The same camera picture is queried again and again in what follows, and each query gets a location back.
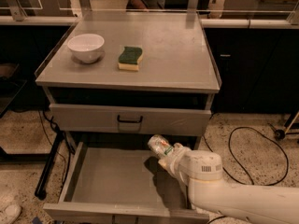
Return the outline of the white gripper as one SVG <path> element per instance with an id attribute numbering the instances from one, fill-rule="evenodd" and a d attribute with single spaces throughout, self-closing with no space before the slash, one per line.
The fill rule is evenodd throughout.
<path id="1" fill-rule="evenodd" d="M 165 159 L 159 159 L 158 163 L 171 176 L 178 178 L 178 165 L 183 156 L 189 151 L 190 149 L 188 147 L 183 146 L 181 143 L 175 143 L 172 151 L 167 154 Z"/>

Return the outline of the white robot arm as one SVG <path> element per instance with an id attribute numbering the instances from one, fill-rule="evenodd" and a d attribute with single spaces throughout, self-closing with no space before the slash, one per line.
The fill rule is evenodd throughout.
<path id="1" fill-rule="evenodd" d="M 228 183 L 221 156 L 166 142 L 155 148 L 160 165 L 188 187 L 195 209 L 252 224 L 299 224 L 299 189 Z"/>

